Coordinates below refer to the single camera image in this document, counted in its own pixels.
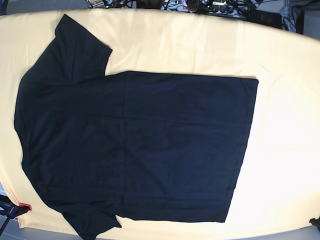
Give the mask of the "cream yellow table cloth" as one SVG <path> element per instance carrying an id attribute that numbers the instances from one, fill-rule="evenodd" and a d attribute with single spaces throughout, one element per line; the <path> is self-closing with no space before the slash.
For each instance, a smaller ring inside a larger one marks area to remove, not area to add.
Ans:
<path id="1" fill-rule="evenodd" d="M 320 215 L 320 42 L 250 22 L 146 9 L 55 10 L 0 18 L 0 182 L 31 212 L 18 218 L 33 239 L 75 236 L 48 208 L 21 166 L 13 127 L 20 80 L 54 39 L 63 15 L 112 48 L 106 74 L 127 70 L 255 77 L 247 150 L 225 223 L 134 221 L 110 240 L 228 240 L 306 230 Z"/>

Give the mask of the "black corner clamp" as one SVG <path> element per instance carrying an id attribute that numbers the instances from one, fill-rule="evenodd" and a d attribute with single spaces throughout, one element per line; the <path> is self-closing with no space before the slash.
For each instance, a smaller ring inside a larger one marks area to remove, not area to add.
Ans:
<path id="1" fill-rule="evenodd" d="M 309 223 L 320 231 L 320 218 L 312 218 Z"/>

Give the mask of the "red black table clamp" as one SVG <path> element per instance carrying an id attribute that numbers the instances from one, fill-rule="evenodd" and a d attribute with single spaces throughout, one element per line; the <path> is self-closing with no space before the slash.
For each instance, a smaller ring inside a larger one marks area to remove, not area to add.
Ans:
<path id="1" fill-rule="evenodd" d="M 28 204 L 15 205 L 5 195 L 0 196 L 0 215 L 9 219 L 17 218 L 32 210 L 32 207 Z"/>

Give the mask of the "dark navy T-shirt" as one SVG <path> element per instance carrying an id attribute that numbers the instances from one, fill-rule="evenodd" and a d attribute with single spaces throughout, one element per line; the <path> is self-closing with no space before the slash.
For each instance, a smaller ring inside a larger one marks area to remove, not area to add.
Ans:
<path id="1" fill-rule="evenodd" d="M 22 169 L 84 240 L 133 220 L 223 223 L 244 160 L 258 80 L 124 71 L 64 15 L 22 77 Z"/>

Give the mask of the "white power strip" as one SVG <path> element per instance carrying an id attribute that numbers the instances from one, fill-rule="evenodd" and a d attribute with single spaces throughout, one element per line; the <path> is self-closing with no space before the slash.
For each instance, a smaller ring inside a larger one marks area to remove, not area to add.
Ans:
<path id="1" fill-rule="evenodd" d="M 161 10 L 189 12 L 186 0 L 165 0 Z"/>

